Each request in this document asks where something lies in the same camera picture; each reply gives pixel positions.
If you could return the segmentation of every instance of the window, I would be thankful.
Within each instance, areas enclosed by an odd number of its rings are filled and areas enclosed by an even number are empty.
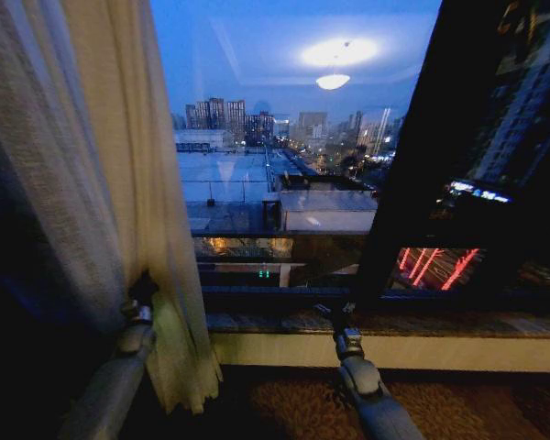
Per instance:
[[[504,4],[310,3],[152,2],[203,286],[520,285],[550,236],[550,2],[529,40]]]
[[[202,284],[350,285],[440,1],[152,5]]]

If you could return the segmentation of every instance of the curtain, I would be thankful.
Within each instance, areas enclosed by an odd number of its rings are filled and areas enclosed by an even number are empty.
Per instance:
[[[167,412],[201,412],[220,371],[148,1],[0,2],[0,149],[94,328],[149,269],[149,375]]]

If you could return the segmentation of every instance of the flat roof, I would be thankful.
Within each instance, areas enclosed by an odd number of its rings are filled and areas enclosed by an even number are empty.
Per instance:
[[[283,211],[376,211],[370,192],[362,191],[282,191]]]

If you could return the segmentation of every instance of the building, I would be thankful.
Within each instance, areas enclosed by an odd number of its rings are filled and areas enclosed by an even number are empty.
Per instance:
[[[197,128],[207,130],[210,128],[210,103],[207,101],[198,101],[195,105],[195,118]]]
[[[185,123],[185,118],[176,113],[171,114],[171,123],[173,124],[173,130],[184,130],[187,125]]]
[[[388,155],[397,150],[397,145],[400,141],[400,133],[402,131],[404,116],[393,119],[391,124],[385,127],[383,142],[379,150],[380,155]]]
[[[228,130],[234,136],[237,143],[245,140],[245,100],[231,101],[227,103]]]
[[[273,136],[279,139],[288,139],[290,137],[289,115],[273,115]]]
[[[179,130],[174,139],[178,151],[216,151],[234,147],[232,134],[226,130]]]
[[[273,138],[273,116],[267,112],[245,116],[245,141],[247,145],[264,145]]]
[[[208,101],[209,118],[208,128],[212,130],[226,130],[226,115],[224,113],[224,99],[210,98]]]
[[[355,116],[355,124],[351,126],[357,133],[360,132],[360,126],[363,122],[363,112],[360,110],[357,111],[357,115]]]
[[[302,137],[302,140],[307,138],[315,138],[315,134],[321,138],[326,136],[326,119],[328,113],[326,112],[300,112],[298,119],[298,134]]]
[[[386,136],[387,121],[391,109],[386,107],[383,109],[380,117],[374,119],[365,118],[365,122],[362,122],[361,128],[358,133],[357,145],[366,147],[366,154],[370,156],[377,156],[380,154],[381,147],[384,143],[391,141],[391,137]]]
[[[377,202],[363,191],[282,191],[280,226],[284,231],[367,232]]]
[[[195,105],[185,105],[185,125],[187,128],[194,130],[198,127],[198,117],[195,113]]]
[[[545,106],[550,97],[550,22],[542,24],[538,29],[547,32],[537,32],[541,41],[533,44],[539,49],[519,62],[511,53],[498,68],[490,115],[476,138],[475,163],[467,173],[470,180],[522,186],[548,150],[550,131],[538,133],[537,128],[550,121]]]

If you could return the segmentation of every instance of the ceiling light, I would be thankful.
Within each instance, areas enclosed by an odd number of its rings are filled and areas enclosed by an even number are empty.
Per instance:
[[[345,85],[349,79],[350,77],[348,75],[339,75],[335,73],[334,75],[321,76],[315,81],[325,90],[334,90]]]
[[[302,53],[302,59],[313,66],[346,66],[373,57],[377,47],[368,39],[335,38],[316,44]]]

